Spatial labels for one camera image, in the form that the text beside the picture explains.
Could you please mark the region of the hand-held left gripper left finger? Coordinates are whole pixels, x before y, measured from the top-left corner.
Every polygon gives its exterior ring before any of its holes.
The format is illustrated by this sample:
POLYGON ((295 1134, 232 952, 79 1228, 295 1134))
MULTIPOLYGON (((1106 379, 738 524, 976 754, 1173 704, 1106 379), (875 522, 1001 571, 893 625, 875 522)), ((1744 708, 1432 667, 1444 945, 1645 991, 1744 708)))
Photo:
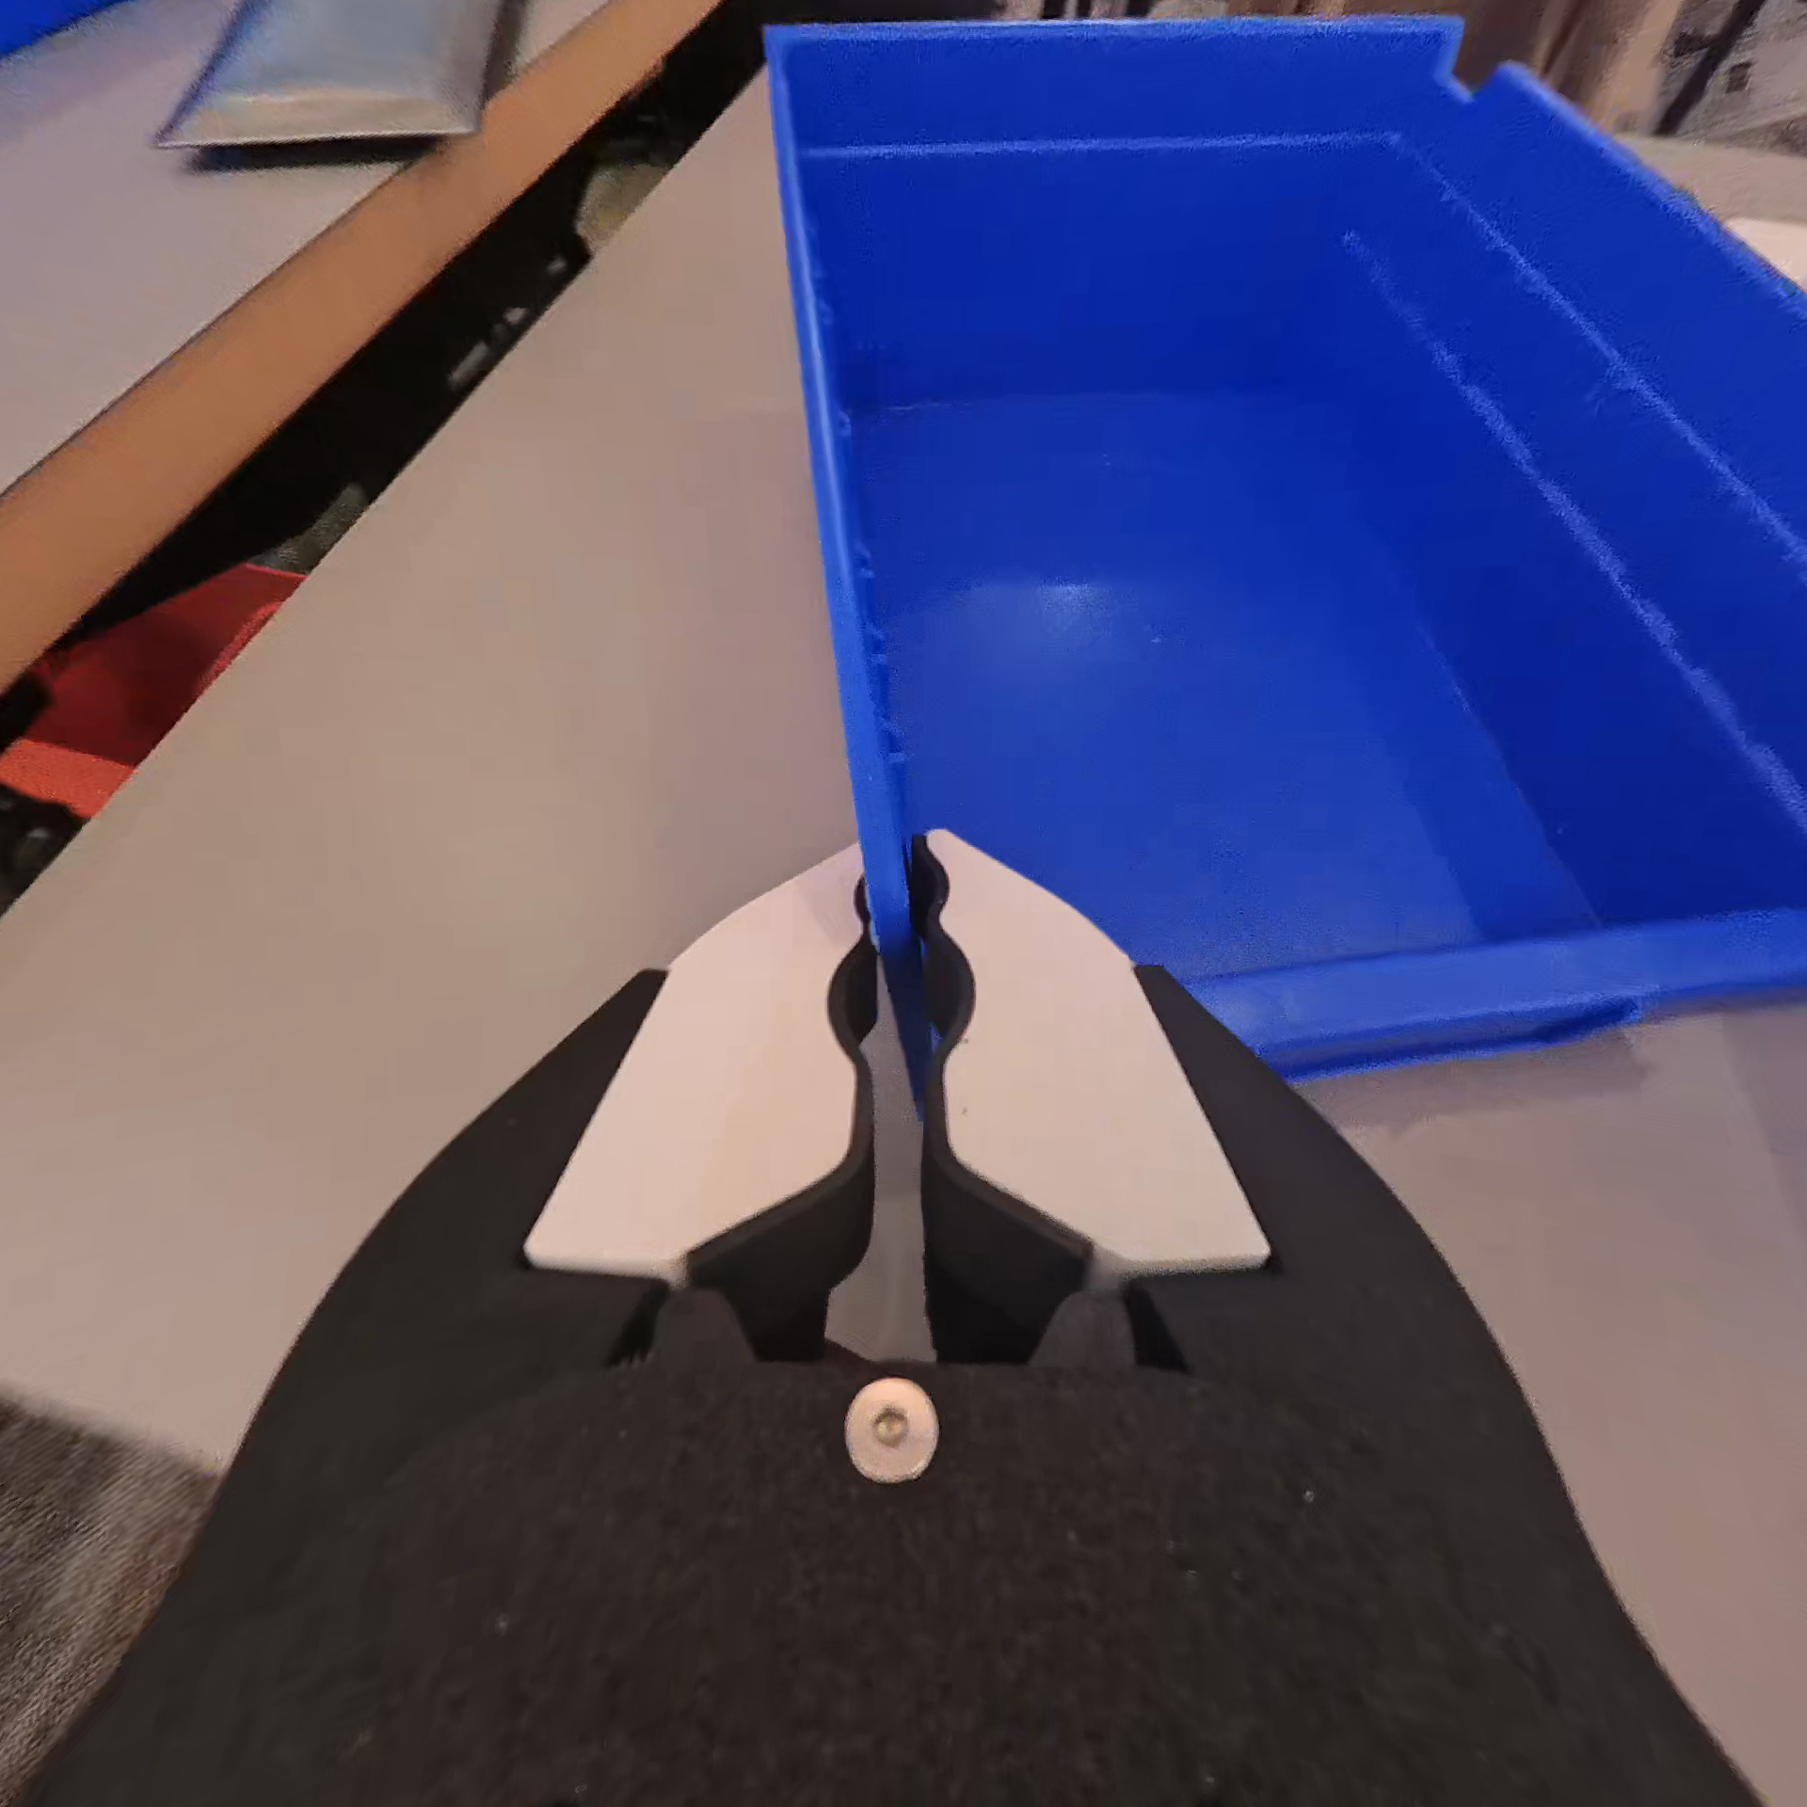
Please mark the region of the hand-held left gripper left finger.
POLYGON ((655 978, 527 1265, 715 1293, 764 1359, 813 1359, 874 1230, 862 853, 757 895, 655 978))

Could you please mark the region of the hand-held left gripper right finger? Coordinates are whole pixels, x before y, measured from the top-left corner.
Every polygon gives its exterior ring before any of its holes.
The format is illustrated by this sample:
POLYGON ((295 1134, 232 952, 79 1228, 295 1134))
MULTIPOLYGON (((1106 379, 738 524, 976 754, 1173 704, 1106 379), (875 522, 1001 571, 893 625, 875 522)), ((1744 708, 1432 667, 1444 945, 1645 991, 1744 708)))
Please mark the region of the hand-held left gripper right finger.
POLYGON ((1103 929, 948 828, 914 844, 914 925, 939 1359, 1024 1362, 1075 1294, 1270 1263, 1145 974, 1103 929))

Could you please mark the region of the blue plastic bin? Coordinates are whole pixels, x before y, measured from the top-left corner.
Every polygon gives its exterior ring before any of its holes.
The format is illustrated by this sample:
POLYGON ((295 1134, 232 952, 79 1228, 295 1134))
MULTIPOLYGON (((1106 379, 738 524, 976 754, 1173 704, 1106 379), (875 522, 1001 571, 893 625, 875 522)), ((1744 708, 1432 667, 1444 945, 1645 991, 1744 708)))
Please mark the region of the blue plastic bin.
POLYGON ((948 828, 1289 1075, 1803 996, 1803 292, 1458 35, 769 30, 889 965, 948 828))
POLYGON ((20 53, 116 3, 107 0, 3 0, 0 55, 5 61, 20 53))

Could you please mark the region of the red object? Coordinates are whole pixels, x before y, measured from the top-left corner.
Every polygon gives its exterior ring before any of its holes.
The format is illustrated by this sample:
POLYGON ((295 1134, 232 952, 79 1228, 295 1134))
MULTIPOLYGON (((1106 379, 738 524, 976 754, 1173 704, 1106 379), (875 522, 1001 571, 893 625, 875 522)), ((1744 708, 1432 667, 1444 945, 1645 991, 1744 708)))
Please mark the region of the red object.
POLYGON ((43 708, 5 748, 5 787, 91 821, 302 584, 238 564, 46 655, 30 671, 43 708))

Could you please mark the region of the wood-edged table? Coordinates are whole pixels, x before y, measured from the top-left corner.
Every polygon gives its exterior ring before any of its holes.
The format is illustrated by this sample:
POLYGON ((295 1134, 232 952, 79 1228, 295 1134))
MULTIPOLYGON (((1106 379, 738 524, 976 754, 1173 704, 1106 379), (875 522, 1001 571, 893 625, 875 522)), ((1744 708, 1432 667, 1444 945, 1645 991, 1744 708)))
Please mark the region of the wood-edged table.
POLYGON ((715 8, 526 3, 481 126, 405 166, 156 149, 232 3, 123 3, 7 57, 5 684, 715 8))

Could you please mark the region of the grey pouch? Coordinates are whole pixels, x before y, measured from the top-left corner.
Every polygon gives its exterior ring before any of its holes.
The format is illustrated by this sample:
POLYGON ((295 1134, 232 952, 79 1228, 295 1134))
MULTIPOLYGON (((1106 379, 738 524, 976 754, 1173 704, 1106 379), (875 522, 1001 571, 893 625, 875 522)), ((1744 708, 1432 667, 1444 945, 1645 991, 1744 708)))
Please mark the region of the grey pouch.
POLYGON ((156 135, 167 150, 463 138, 506 2, 246 2, 156 135))

